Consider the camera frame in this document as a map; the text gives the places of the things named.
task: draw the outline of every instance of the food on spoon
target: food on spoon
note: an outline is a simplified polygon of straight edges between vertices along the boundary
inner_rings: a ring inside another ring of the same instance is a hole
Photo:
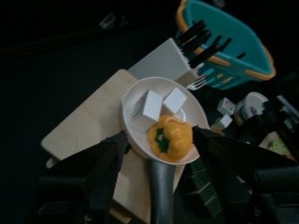
[[[154,154],[168,162],[178,162],[194,147],[192,124],[172,115],[160,116],[147,136]]]

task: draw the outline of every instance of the kitchen utensil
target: kitchen utensil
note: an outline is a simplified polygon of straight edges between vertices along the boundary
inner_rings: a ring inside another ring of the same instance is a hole
[[[211,39],[219,35],[226,39],[232,39],[226,50],[216,52],[199,69],[199,74],[214,79],[214,82],[207,85],[227,89],[247,81],[269,81],[275,77],[273,56],[250,27],[203,1],[182,0],[176,12],[180,33],[186,33],[196,21],[203,21],[206,24],[206,29],[212,34]],[[195,55],[210,47],[211,39],[194,51]],[[226,77],[224,80],[215,79],[219,74]]]
[[[208,82],[206,80],[206,76],[202,75],[200,78],[191,85],[187,86],[187,88],[194,91],[204,87],[207,83]]]
[[[135,152],[147,159],[148,176],[151,184],[151,221],[152,223],[172,223],[172,197],[174,197],[174,169],[176,165],[186,165],[192,162],[199,153],[195,147],[191,149],[188,155],[176,163],[163,161],[152,152],[151,145],[147,140],[147,132],[140,132],[131,128],[132,111],[135,103],[146,92],[147,89],[154,90],[160,96],[166,97],[170,92],[179,88],[187,100],[182,105],[180,111],[176,113],[183,121],[199,125],[202,128],[208,129],[210,125],[207,117],[196,98],[190,91],[174,80],[162,77],[148,77],[142,79],[128,90],[122,99],[122,125],[124,127],[128,142]]]

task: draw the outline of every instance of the cutting board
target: cutting board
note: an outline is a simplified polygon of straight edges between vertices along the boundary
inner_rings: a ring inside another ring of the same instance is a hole
[[[120,101],[136,81],[136,77],[127,70],[119,70],[42,140],[42,147],[52,155],[48,166],[119,133]],[[176,166],[174,190],[183,174],[183,167],[184,165]],[[144,223],[150,223],[151,201],[146,160],[134,150],[124,156],[114,201],[111,214],[123,223],[130,222],[131,214]]]

